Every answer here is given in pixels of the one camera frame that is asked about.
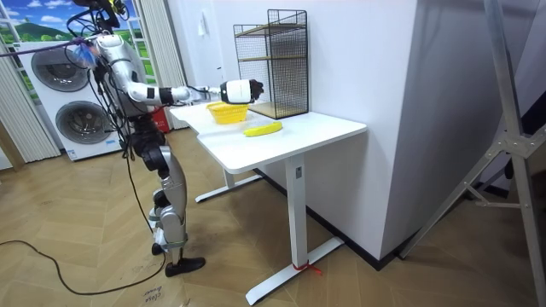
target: wire rack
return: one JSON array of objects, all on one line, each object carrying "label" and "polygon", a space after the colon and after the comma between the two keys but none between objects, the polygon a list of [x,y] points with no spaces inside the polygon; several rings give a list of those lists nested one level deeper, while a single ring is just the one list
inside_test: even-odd
[{"label": "wire rack", "polygon": [[264,84],[250,109],[273,119],[309,112],[307,13],[269,9],[267,25],[235,25],[239,74]]}]

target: washing machine door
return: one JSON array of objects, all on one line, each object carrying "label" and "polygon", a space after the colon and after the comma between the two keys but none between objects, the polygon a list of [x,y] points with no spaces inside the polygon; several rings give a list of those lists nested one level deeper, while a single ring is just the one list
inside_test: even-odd
[{"label": "washing machine door", "polygon": [[52,90],[74,92],[83,89],[88,83],[87,70],[78,68],[84,64],[70,49],[37,52],[32,56],[31,64],[36,77]]},{"label": "washing machine door", "polygon": [[89,101],[74,101],[64,105],[55,116],[59,132],[79,144],[104,141],[113,127],[102,108]]}]

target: wooden floor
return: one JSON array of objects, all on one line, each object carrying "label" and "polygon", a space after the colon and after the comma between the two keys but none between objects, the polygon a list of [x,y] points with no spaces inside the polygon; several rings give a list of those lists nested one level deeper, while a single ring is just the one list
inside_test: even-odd
[{"label": "wooden floor", "polygon": [[[26,246],[0,246],[0,305],[247,306],[245,293],[290,264],[286,198],[260,181],[196,205],[198,194],[223,185],[222,170],[191,130],[169,135],[188,179],[185,255],[204,256],[193,273],[163,273],[101,296],[76,296],[54,265]],[[148,211],[156,175],[133,165]],[[77,163],[66,156],[0,175],[0,241],[28,240],[57,258],[67,283],[81,292],[118,287],[159,268],[119,153]],[[308,218],[309,246],[331,234]],[[261,307],[437,307],[536,305],[520,214],[463,203],[406,261],[376,272],[346,246],[318,262],[323,276],[303,272]]]}]

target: banana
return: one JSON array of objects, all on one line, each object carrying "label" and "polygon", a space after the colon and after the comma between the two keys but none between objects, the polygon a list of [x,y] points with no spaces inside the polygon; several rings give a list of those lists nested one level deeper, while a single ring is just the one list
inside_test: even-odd
[{"label": "banana", "polygon": [[266,134],[270,134],[273,132],[277,132],[282,128],[282,123],[279,121],[273,122],[271,124],[267,125],[261,125],[258,127],[248,128],[244,130],[242,133],[245,136],[262,136]]}]

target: stacked washer and dryer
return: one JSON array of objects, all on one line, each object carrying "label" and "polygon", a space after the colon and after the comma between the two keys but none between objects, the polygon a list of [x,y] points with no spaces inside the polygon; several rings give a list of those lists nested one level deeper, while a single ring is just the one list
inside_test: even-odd
[{"label": "stacked washer and dryer", "polygon": [[[50,47],[63,42],[20,43],[18,51]],[[78,68],[74,46],[20,55],[20,62],[44,106],[47,119],[71,160],[121,149],[109,118],[96,99],[93,78]]]}]

